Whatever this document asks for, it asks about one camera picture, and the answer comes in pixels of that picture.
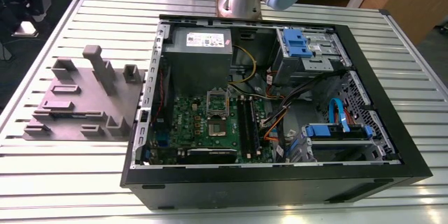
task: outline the sticker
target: sticker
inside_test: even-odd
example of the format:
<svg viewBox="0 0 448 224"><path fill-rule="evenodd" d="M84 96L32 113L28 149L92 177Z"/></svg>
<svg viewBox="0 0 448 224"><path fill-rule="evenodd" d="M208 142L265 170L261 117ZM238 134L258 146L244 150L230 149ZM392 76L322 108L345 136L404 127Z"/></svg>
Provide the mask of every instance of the sticker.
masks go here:
<svg viewBox="0 0 448 224"><path fill-rule="evenodd" d="M280 147L280 145L277 145L276 151L277 151L280 157L282 157L284 151L282 151L282 148Z"/></svg>
<svg viewBox="0 0 448 224"><path fill-rule="evenodd" d="M308 45L309 50L317 50L320 51L320 46L317 45Z"/></svg>
<svg viewBox="0 0 448 224"><path fill-rule="evenodd" d="M224 47L224 34L188 33L186 47Z"/></svg>
<svg viewBox="0 0 448 224"><path fill-rule="evenodd" d="M272 85L272 80L273 80L273 77L272 77L272 76L266 76L266 83L268 83L269 85Z"/></svg>

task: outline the floor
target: floor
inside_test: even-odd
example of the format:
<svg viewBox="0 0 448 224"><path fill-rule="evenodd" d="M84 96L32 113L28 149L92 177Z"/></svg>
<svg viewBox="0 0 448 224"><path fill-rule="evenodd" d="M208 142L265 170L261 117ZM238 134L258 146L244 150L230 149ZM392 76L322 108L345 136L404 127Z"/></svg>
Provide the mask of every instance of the floor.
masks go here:
<svg viewBox="0 0 448 224"><path fill-rule="evenodd" d="M26 74L69 3L70 0L52 0L46 18L37 26L37 30L40 31L37 38L12 38L9 34L0 29L0 41L5 44L5 48L13 55L9 61L0 60L0 112ZM417 45L417 49L445 85L448 85L448 71L445 71L448 68L448 36L440 35L434 29L421 44Z"/></svg>

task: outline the orange wire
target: orange wire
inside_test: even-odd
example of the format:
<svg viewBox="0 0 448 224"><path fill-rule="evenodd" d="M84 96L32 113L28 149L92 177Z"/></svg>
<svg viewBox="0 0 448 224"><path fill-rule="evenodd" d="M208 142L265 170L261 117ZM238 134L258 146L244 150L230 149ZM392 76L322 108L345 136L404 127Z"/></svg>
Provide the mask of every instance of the orange wire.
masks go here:
<svg viewBox="0 0 448 224"><path fill-rule="evenodd" d="M354 120L353 120L352 115L349 114L346 108L344 108L344 113L345 113L345 116L348 118L348 123L354 124Z"/></svg>
<svg viewBox="0 0 448 224"><path fill-rule="evenodd" d="M268 132L264 134L264 137L262 137L264 139L266 139L266 137L268 137L270 131L273 130L274 126L278 124L278 122L280 122L280 120L282 119L282 117L285 116L285 114L286 114L286 112L282 113L282 115L280 116L280 118L277 119L277 121L274 121L274 123L272 124L272 126L270 126Z"/></svg>

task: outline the metal chassis frame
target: metal chassis frame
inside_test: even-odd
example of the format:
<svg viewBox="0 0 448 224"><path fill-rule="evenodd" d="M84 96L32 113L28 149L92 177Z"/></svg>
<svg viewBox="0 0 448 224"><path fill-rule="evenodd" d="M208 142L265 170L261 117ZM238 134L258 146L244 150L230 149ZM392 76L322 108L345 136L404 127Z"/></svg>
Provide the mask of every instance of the metal chassis frame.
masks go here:
<svg viewBox="0 0 448 224"><path fill-rule="evenodd" d="M290 25L308 25L304 23L294 22L277 22L269 21L266 25L265 22L258 22L253 20L244 19L224 19L212 17L182 17L161 15L162 20L161 25L169 23L182 23L189 26L225 26L233 24L234 26L242 27L260 27L265 28L284 28ZM366 93L374 94L370 96L370 100L374 104L374 110L381 115L382 125L388 129L388 135L393 139L394 147L400 153L400 158L402 161L401 165L388 165L388 166L308 166L308 167L276 167L276 168L238 168L226 169L222 172L221 169L204 168L204 169L138 169L132 163L134 160L136 145L134 141L141 139L141 126L137 126L134 140L132 140L128 146L126 159L124 162L124 170L121 175L121 187L129 188L137 185L154 185L164 183L181 183L188 181L190 183L204 183L201 179L201 174L208 174L206 182L246 182L246 181L265 181L265 180L302 180L302 179L350 179L360 177L374 178L373 181L386 181L386 184L392 186L398 182L401 185L408 185L420 181L421 179L432 176L429 168L425 161L420 155L420 152L414 146L410 136L406 132L404 124L400 120L398 114L393 108L393 105L388 99L385 91L380 85L377 77L369 66L369 63L364 57L360 47L356 43L354 37L349 28L341 25L332 24L312 24L316 27L333 27L336 33L340 36L340 42L345 48L353 65L356 66L357 74L360 76L362 85L365 87ZM165 31L158 29L157 37L154 39L153 47L153 59L149 66L148 80L152 78L154 81L154 73L157 73L158 57L160 57L160 43L164 37ZM148 94L144 95L144 105L142 110L150 111L150 97Z"/></svg>

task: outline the yellow wire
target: yellow wire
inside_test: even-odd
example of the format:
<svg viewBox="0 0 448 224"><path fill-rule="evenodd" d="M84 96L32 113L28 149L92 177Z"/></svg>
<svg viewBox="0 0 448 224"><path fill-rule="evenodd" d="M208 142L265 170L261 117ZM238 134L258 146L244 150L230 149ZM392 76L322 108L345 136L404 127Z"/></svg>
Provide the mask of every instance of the yellow wire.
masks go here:
<svg viewBox="0 0 448 224"><path fill-rule="evenodd" d="M268 132L265 133L265 135L264 135L264 137L262 137L264 139L268 137L270 131L273 130L274 126L277 125L277 123L280 122L280 120L281 120L281 118L285 116L285 114L286 114L286 112L282 113L282 115L280 116L280 118L277 119L277 121L274 121L274 123L272 124L272 126L270 126Z"/></svg>
<svg viewBox="0 0 448 224"><path fill-rule="evenodd" d="M233 45L233 47L240 48L241 51L245 52L245 54L250 57L252 64L253 64L253 68L252 68L252 73L250 73L250 75L248 76L248 78L244 78L244 79L240 80L240 81L230 81L229 84L236 84L236 83L245 82L246 80L249 80L249 79L252 78L252 76L254 75L254 72L256 72L256 70L257 70L257 62L256 62L256 60L254 60L252 54L250 54L242 47L240 47L240 46L237 46L237 45Z"/></svg>

